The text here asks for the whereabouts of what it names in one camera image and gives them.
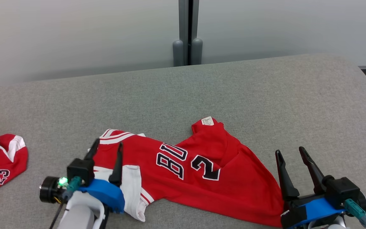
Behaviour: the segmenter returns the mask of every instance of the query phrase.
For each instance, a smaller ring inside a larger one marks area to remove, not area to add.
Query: white wall
[[[366,66],[366,0],[199,0],[202,63],[314,52]]]
[[[173,66],[177,0],[0,0],[0,85]]]

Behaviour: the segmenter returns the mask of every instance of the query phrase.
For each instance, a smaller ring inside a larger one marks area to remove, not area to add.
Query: white label
[[[211,116],[208,116],[207,118],[202,119],[201,123],[203,125],[207,125],[207,126],[213,126],[214,125],[214,122],[213,122],[213,119],[212,119]]]

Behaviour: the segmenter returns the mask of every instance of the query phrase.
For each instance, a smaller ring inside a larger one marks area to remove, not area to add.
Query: black cable
[[[56,215],[55,215],[55,217],[53,218],[52,224],[51,224],[51,226],[49,227],[49,229],[52,229],[52,228],[53,228],[53,226],[55,225],[55,222],[56,222],[56,220],[57,220],[57,217],[58,217],[58,215],[60,214],[61,209],[63,208],[63,204],[64,204],[64,201],[62,201],[62,202],[61,202],[61,204],[60,204],[60,206],[58,207],[58,210],[57,210],[57,212],[56,212]]]

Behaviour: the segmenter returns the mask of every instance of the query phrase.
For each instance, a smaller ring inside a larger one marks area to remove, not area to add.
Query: gray table
[[[48,228],[57,205],[39,201],[39,185],[64,175],[106,129],[178,143],[207,116],[276,179],[280,149],[302,195],[313,184],[301,145],[323,173],[349,177],[366,194],[366,77],[354,64],[318,54],[163,68],[0,87],[0,134],[22,136],[29,149],[27,171],[0,188],[0,229]],[[151,204],[146,220],[112,214],[107,228],[268,228],[166,200]]]

